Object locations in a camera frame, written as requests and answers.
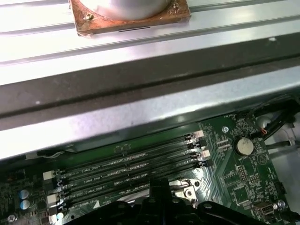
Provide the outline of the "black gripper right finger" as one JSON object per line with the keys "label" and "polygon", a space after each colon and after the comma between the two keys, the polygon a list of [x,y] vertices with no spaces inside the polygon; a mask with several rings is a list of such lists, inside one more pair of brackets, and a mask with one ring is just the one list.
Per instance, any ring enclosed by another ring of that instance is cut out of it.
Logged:
{"label": "black gripper right finger", "polygon": [[173,197],[169,182],[161,179],[159,198],[164,225],[256,225],[257,220],[215,202],[202,202],[197,208]]}

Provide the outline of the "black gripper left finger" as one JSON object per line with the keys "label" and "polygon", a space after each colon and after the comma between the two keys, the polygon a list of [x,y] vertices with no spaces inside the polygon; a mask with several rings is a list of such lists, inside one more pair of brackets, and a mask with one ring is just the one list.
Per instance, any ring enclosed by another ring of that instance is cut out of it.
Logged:
{"label": "black gripper left finger", "polygon": [[150,182],[150,196],[131,206],[116,201],[81,217],[82,225],[160,224],[160,181]]}

